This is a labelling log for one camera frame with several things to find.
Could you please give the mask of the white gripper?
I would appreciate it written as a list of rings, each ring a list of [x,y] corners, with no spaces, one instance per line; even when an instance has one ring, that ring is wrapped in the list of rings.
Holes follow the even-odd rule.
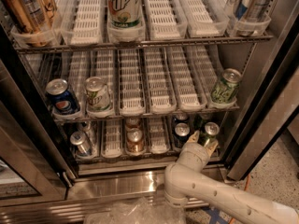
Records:
[[[178,163],[194,170],[195,172],[201,172],[209,161],[209,157],[212,156],[216,150],[219,142],[217,140],[212,141],[204,148],[197,144],[200,136],[199,131],[195,131],[188,139],[181,150]]]

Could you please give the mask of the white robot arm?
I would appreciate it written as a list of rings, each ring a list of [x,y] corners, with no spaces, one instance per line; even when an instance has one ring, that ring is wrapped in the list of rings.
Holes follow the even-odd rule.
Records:
[[[188,198],[209,203],[243,224],[299,224],[298,211],[216,181],[202,173],[210,160],[209,149],[197,143],[199,132],[184,144],[178,159],[164,170],[164,197],[173,207]]]

